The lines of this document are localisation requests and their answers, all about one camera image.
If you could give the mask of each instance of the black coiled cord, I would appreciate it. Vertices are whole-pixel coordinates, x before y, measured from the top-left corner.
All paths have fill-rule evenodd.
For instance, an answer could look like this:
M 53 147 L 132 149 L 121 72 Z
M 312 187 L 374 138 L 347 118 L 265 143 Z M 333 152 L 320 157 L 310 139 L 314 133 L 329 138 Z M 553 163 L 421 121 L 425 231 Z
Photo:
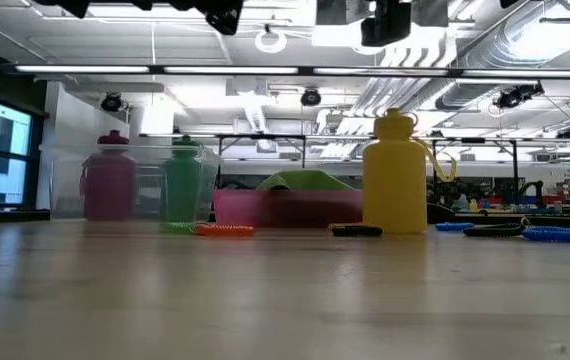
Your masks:
M 521 224 L 501 224 L 491 226 L 474 226 L 463 230 L 463 234 L 472 237 L 512 237 L 523 233 L 525 227 Z

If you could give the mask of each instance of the table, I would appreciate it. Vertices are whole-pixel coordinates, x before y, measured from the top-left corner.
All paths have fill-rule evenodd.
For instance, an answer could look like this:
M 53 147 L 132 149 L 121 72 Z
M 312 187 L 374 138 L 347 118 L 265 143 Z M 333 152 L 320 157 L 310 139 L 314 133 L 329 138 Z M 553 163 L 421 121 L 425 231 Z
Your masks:
M 570 359 L 570 245 L 0 224 L 0 359 Z

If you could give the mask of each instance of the ceiling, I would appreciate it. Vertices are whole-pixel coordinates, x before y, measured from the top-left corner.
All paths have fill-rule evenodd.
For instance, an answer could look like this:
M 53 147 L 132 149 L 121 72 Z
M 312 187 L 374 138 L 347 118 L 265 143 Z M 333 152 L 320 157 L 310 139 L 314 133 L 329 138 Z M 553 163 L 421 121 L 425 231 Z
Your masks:
M 555 2 L 548 0 L 546 3 L 551 8 Z M 392 61 L 392 65 L 465 66 L 458 60 L 463 59 L 462 55 L 468 50 L 484 44 L 477 42 L 477 38 L 521 5 L 523 2 L 503 10 L 498 0 L 449 1 L 449 30 L 444 30 L 443 40 L 434 45 L 438 48 L 434 58 L 427 61 L 430 58 L 430 53 L 426 51 L 428 45 L 417 45 L 425 36 L 419 37 L 413 30 L 413 38 L 392 44 L 390 49 L 407 49 L 408 56 L 411 58 L 412 54 L 416 54 L 416 59 L 410 61 L 405 57 L 397 63 Z M 525 4 L 520 11 L 536 5 Z M 243 12 L 245 20 L 239 33 L 233 37 L 223 37 L 197 15 L 178 13 L 164 7 L 157 7 L 152 13 L 143 13 L 132 6 L 96 6 L 90 8 L 88 18 L 77 20 L 58 7 L 35 5 L 29 0 L 0 0 L 0 56 L 30 64 L 390 66 L 385 59 L 387 51 L 391 51 L 389 49 L 364 55 L 367 49 L 354 49 L 345 40 L 343 32 L 332 28 L 329 30 L 331 36 L 321 36 L 318 27 L 315 31 L 315 9 L 316 0 L 247 1 Z M 455 24 L 462 22 L 467 22 L 466 26 Z M 266 52 L 257 48 L 257 35 L 266 23 L 272 25 L 274 32 L 286 38 L 286 45 L 279 52 L 269 53 L 269 49 Z M 451 40 L 452 46 L 448 45 L 446 39 Z M 262 42 L 269 48 L 269 44 L 275 41 L 276 35 L 267 35 Z M 494 41 L 492 33 L 484 41 Z M 541 43 L 546 41 L 553 42 L 554 39 L 541 38 Z M 319 43 L 331 46 L 316 46 Z M 570 68 L 570 49 L 539 66 Z M 176 125 L 191 131 L 210 132 L 212 129 L 221 129 L 215 127 L 218 125 L 231 127 L 245 116 L 239 102 L 226 97 L 228 77 L 96 75 L 46 79 L 68 82 L 75 86 L 78 96 L 93 102 L 97 102 L 106 89 L 116 86 L 134 106 L 149 106 L 153 97 L 158 95 L 146 91 L 144 85 L 161 84 L 163 93 L 171 94 L 184 110 L 176 113 Z M 359 98 L 365 96 L 368 90 L 375 87 L 385 89 L 377 80 L 364 78 L 273 77 L 267 78 L 266 82 L 268 99 L 264 102 L 263 112 L 268 126 L 272 120 L 290 120 L 289 131 L 292 133 L 300 132 L 301 121 L 315 123 L 323 108 L 347 110 L 363 101 Z M 407 92 L 405 102 L 417 96 L 429 95 L 433 84 L 423 81 L 392 82 L 388 85 L 387 91 L 381 92 L 377 99 L 381 103 L 397 90 Z M 570 81 L 543 81 L 542 85 L 545 97 L 535 97 L 519 108 L 501 113 L 490 106 L 491 99 L 496 97 L 500 87 L 470 102 L 458 113 L 420 111 L 422 108 L 410 110 L 418 112 L 423 124 L 422 132 L 440 129 L 446 136 L 496 136 L 502 132 L 509 136 L 542 134 L 551 137 L 553 134 L 543 133 L 542 129 L 561 123 L 570 116 Z M 305 88 L 319 89 L 323 96 L 320 106 L 300 105 L 299 99 Z M 359 121 L 371 125 L 373 120 Z

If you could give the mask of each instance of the blue item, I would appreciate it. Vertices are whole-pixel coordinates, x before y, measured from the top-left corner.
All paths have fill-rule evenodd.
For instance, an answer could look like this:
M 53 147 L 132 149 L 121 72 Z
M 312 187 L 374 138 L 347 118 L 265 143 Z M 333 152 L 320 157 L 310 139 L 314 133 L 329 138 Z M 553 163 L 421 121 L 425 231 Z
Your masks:
M 570 243 L 570 229 L 555 226 L 532 226 L 523 231 L 531 241 Z
M 472 223 L 440 223 L 436 224 L 436 230 L 438 231 L 463 231 L 474 227 Z

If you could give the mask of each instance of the green object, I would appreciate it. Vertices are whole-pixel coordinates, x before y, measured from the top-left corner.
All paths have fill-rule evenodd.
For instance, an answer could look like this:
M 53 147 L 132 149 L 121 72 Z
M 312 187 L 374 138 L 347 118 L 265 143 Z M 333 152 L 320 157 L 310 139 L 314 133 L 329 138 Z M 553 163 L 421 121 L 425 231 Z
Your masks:
M 203 145 L 188 135 L 172 145 L 180 148 L 172 150 L 172 158 L 163 163 L 162 219 L 179 223 L 207 221 L 217 169 L 200 161 Z
M 164 233 L 193 235 L 196 234 L 196 226 L 192 223 L 161 223 Z
M 320 170 L 281 171 L 265 179 L 259 190 L 354 190 L 349 185 Z

